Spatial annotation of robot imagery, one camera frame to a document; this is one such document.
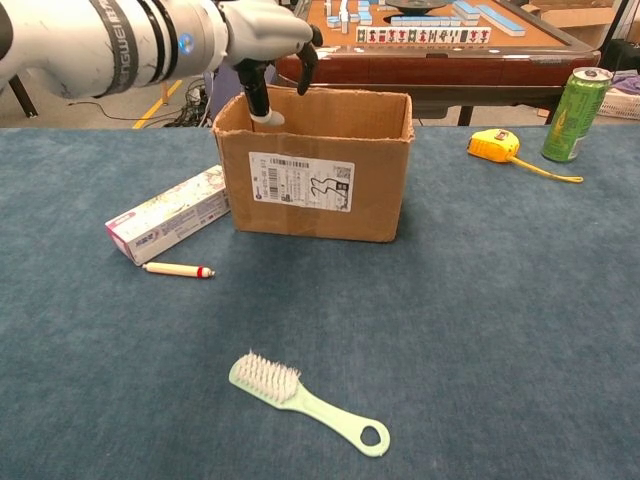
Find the tape measure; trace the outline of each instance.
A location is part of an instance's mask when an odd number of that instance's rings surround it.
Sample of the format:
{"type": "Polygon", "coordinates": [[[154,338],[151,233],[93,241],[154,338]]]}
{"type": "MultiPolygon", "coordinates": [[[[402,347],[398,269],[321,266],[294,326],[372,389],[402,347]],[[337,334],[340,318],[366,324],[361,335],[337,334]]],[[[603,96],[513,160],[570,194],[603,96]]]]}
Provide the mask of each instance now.
{"type": "Polygon", "coordinates": [[[582,177],[565,177],[547,172],[529,163],[523,162],[516,155],[520,150],[520,140],[513,133],[499,128],[474,133],[469,140],[467,152],[475,157],[484,158],[496,163],[515,163],[547,178],[563,182],[582,183],[582,177]]]}

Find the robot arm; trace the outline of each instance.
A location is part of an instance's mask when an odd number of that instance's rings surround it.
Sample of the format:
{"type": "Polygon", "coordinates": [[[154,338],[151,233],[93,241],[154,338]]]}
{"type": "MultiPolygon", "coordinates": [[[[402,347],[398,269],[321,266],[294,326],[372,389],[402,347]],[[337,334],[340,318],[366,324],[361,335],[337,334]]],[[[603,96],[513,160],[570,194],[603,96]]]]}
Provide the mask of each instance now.
{"type": "Polygon", "coordinates": [[[231,65],[251,117],[278,124],[264,69],[297,54],[306,80],[322,36],[274,0],[0,0],[0,89],[30,73],[64,98],[101,97],[231,65]]]}

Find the blue tablecloth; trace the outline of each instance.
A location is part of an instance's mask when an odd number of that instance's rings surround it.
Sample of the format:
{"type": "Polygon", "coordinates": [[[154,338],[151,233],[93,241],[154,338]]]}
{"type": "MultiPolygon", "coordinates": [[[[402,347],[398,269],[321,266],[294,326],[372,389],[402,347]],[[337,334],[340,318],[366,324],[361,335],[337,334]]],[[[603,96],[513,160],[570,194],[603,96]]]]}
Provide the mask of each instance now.
{"type": "Polygon", "coordinates": [[[104,222],[217,163],[196,129],[0,131],[0,478],[640,478],[637,126],[598,126],[570,185],[417,130],[387,245],[234,231],[148,274],[104,222]],[[361,455],[229,384],[253,349],[385,423],[361,455]]]}

